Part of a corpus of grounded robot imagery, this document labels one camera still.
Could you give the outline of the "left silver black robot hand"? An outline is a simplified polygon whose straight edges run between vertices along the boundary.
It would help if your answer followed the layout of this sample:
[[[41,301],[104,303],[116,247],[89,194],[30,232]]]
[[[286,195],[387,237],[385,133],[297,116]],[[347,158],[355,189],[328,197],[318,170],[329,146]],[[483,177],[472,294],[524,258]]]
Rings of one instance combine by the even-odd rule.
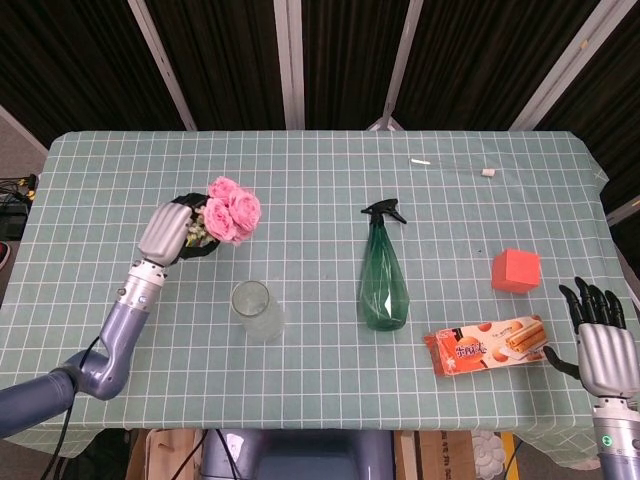
[[[188,193],[158,207],[139,242],[142,257],[168,267],[178,260],[205,257],[213,253],[220,242],[189,240],[196,225],[197,209],[206,205],[208,196]]]

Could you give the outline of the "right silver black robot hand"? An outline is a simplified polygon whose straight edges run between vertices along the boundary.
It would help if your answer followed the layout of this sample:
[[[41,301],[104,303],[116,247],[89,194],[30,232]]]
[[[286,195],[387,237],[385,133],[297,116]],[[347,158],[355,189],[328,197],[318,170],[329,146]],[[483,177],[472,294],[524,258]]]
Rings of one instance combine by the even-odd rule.
[[[640,362],[621,301],[612,291],[602,291],[580,277],[575,284],[577,291],[566,285],[559,291],[568,304],[578,362],[560,359],[549,345],[543,347],[544,355],[592,396],[628,400],[640,393]]]

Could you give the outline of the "pink rose bouquet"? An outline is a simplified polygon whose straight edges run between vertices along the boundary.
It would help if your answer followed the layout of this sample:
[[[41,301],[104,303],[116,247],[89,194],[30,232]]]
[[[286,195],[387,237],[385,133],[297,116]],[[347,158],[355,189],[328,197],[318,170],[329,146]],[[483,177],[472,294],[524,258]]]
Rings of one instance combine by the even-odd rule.
[[[240,245],[251,237],[262,215],[257,196],[224,176],[210,183],[206,194],[189,194],[186,202],[193,211],[188,247],[214,242]]]

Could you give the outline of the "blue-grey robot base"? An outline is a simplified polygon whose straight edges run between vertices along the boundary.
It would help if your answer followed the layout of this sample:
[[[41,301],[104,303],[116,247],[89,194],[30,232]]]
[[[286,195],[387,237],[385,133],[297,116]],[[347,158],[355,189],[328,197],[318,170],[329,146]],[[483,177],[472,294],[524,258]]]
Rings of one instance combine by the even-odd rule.
[[[204,442],[198,480],[395,480],[384,430],[223,429]]]

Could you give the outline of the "clear glass cup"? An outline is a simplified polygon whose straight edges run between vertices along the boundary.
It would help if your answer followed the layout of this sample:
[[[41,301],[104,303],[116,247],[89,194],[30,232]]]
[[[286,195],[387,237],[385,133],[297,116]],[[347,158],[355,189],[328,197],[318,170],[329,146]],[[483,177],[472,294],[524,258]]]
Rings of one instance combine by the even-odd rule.
[[[230,301],[233,315],[250,338],[269,342],[282,334],[284,311],[264,283],[248,280],[237,284]]]

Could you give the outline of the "green checked tablecloth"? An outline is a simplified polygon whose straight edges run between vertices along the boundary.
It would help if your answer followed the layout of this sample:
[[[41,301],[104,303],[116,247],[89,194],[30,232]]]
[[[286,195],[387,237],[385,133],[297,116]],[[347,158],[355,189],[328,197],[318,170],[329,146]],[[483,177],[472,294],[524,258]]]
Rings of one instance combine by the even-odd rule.
[[[437,376],[424,337],[536,314],[576,358],[560,285],[621,297],[626,283],[600,201],[606,177],[567,132],[103,132],[49,150],[0,308],[0,389],[92,345],[156,208],[227,176],[262,204],[240,246],[170,268],[123,391],[77,397],[14,442],[74,456],[106,428],[509,430],[560,464],[595,452],[593,399],[544,362]],[[359,314],[369,232],[384,223],[410,303],[403,328]],[[536,253],[540,285],[491,286],[506,249]],[[284,311],[275,340],[250,338],[234,287],[264,283]]]

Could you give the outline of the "orange snack package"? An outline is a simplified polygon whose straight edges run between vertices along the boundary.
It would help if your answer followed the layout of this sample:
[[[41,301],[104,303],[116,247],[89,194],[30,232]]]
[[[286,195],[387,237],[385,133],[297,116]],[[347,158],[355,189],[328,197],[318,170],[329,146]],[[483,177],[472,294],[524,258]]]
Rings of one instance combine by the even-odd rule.
[[[548,337],[537,315],[447,328],[424,337],[434,371],[456,376],[544,359]]]

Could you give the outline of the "orange foam cube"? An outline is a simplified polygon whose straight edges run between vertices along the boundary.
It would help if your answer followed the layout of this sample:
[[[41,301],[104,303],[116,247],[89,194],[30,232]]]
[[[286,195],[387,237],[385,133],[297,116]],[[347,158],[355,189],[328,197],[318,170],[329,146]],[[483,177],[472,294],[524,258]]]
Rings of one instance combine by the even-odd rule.
[[[540,282],[541,262],[536,253],[506,249],[493,259],[491,286],[495,290],[525,294]]]

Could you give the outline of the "dark pleated curtain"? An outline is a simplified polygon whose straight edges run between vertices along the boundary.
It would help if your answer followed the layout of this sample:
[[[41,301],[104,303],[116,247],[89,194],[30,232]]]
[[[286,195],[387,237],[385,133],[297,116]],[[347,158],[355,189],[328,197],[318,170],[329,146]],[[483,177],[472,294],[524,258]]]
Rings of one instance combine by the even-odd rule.
[[[273,0],[144,0],[200,130],[285,125]],[[424,0],[394,118],[510,127],[603,0]],[[410,0],[301,0],[305,125],[382,113]],[[181,130],[127,0],[0,0],[0,106],[42,144],[78,130]],[[640,194],[640,0],[539,124],[585,142],[614,209]]]

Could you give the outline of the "brown cardboard box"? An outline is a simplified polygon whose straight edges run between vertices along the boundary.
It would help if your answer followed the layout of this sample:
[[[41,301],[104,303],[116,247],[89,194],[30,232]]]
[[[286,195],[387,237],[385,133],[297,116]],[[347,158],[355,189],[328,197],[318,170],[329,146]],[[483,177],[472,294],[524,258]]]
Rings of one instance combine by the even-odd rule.
[[[470,431],[393,433],[396,480],[476,480]]]
[[[200,429],[138,429],[125,480],[197,480],[203,438]]]

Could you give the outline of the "green plastic spray bottle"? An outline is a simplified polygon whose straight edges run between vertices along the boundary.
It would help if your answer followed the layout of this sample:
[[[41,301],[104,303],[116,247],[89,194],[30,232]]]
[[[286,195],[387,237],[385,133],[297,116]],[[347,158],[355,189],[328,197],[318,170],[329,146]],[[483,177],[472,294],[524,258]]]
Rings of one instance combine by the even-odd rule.
[[[360,275],[359,314],[368,328],[380,332],[403,328],[409,312],[408,288],[384,223],[386,215],[407,223],[397,205],[397,199],[385,199],[362,210],[370,219]]]

